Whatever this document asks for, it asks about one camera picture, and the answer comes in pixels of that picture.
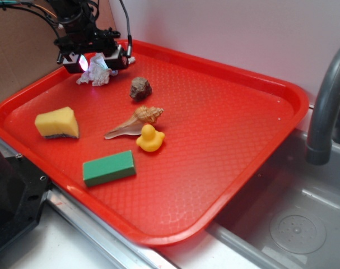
rubber duck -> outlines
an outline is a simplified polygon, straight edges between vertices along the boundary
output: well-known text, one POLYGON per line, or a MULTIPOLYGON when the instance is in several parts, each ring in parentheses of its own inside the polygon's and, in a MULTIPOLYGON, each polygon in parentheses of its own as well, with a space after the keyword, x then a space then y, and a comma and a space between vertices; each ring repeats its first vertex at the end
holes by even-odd
POLYGON ((155 130, 151 124, 145 124, 141 129, 141 136, 136 139, 136 144, 147 152, 158 150, 165 134, 155 130))

yellow sponge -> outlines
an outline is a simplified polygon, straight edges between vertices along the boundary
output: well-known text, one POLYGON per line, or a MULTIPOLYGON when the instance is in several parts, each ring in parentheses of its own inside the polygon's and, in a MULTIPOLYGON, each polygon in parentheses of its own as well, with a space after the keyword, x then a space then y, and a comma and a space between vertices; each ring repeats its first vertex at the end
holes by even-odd
POLYGON ((79 138, 79 127, 74 110, 68 106, 37 115, 35 118, 35 126, 45 138, 79 138))

plastic tray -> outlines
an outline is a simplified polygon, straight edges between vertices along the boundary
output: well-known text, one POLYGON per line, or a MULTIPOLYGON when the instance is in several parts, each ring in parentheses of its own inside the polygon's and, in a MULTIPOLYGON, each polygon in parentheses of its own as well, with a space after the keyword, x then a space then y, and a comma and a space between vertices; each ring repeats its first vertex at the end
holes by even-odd
POLYGON ((77 85, 60 68, 0 104, 0 137, 52 181, 127 238, 172 244, 206 227, 290 134, 308 110, 302 89, 288 82, 140 41, 136 63, 108 85, 77 85), (153 94, 135 103, 131 80, 149 80, 153 94), (137 137, 104 134, 140 105, 164 108, 155 125, 164 144, 147 153, 137 137), (70 106, 80 139, 46 140, 36 115, 70 106), (86 161, 132 150, 137 174, 87 188, 86 161))

stainless steel sink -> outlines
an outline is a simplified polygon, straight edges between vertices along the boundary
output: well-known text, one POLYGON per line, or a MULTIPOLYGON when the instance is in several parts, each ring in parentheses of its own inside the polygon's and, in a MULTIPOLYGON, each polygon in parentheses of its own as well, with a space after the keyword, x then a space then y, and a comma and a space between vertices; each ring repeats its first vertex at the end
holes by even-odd
POLYGON ((340 268, 340 145, 314 166, 305 139, 295 130, 209 228, 262 268, 340 268))

brown shell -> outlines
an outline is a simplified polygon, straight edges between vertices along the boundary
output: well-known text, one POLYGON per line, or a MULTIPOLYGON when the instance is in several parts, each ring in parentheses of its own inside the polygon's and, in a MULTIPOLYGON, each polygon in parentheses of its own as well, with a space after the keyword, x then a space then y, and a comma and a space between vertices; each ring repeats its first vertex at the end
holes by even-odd
POLYGON ((141 134, 142 126, 145 123, 155 124, 162 112, 164 112, 163 108, 140 106, 127 121, 106 133, 105 138, 111 139, 116 136, 128 134, 139 135, 141 134))

